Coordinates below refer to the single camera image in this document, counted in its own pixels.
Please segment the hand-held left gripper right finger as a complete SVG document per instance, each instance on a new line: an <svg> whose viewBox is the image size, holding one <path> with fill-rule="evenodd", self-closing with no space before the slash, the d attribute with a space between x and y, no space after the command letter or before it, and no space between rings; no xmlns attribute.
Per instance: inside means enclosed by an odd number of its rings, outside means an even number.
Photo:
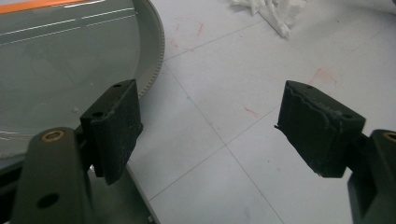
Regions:
<svg viewBox="0 0 396 224"><path fill-rule="evenodd" d="M340 178L365 118L313 86L288 80L276 127L318 175Z"/></svg>

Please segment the white paper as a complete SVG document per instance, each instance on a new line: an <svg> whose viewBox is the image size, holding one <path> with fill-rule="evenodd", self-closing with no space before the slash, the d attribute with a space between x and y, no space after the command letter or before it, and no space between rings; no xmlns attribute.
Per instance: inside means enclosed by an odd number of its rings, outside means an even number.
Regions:
<svg viewBox="0 0 396 224"><path fill-rule="evenodd" d="M250 9L252 15L262 18L282 37L290 37L290 29L309 0L231 0L232 6Z"/></svg>

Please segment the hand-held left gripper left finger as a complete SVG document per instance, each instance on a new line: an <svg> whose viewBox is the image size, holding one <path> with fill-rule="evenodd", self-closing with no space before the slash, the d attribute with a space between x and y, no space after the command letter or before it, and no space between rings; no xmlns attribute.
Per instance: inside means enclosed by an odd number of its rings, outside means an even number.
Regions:
<svg viewBox="0 0 396 224"><path fill-rule="evenodd" d="M137 83L110 86L80 117L79 146L83 166L108 185L117 182L143 131Z"/></svg>

